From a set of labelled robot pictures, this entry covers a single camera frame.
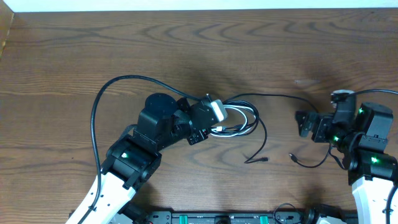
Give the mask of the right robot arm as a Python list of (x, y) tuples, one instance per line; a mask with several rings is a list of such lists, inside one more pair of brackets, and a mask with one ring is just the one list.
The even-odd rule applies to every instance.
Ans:
[(359, 223), (397, 223), (397, 159), (384, 152), (393, 112), (378, 103), (358, 106), (356, 97), (354, 91), (336, 90), (334, 112), (296, 111), (298, 133), (343, 154), (337, 163), (348, 173)]

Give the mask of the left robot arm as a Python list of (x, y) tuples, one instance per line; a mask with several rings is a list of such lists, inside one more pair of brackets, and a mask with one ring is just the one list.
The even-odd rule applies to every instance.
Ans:
[(206, 140), (211, 127), (227, 117), (223, 103), (209, 96), (194, 105), (164, 93), (148, 96), (137, 124), (108, 149), (100, 176), (67, 222), (115, 223), (124, 215), (145, 223), (146, 213), (130, 201), (160, 166), (160, 151), (182, 139), (191, 145)]

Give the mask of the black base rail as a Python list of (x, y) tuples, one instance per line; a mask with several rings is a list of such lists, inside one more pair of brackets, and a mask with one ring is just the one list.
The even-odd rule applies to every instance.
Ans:
[[(276, 212), (275, 217), (281, 223), (297, 223), (300, 220), (298, 212)], [(260, 224), (277, 223), (272, 212), (267, 213), (177, 213), (170, 211), (149, 212), (140, 222), (133, 222), (124, 214), (115, 214), (108, 223), (110, 224), (132, 224), (132, 223), (154, 223), (154, 224), (179, 224), (179, 223), (201, 223), (211, 224), (218, 221), (232, 224)], [(357, 215), (349, 213), (346, 215), (345, 223), (357, 224)]]

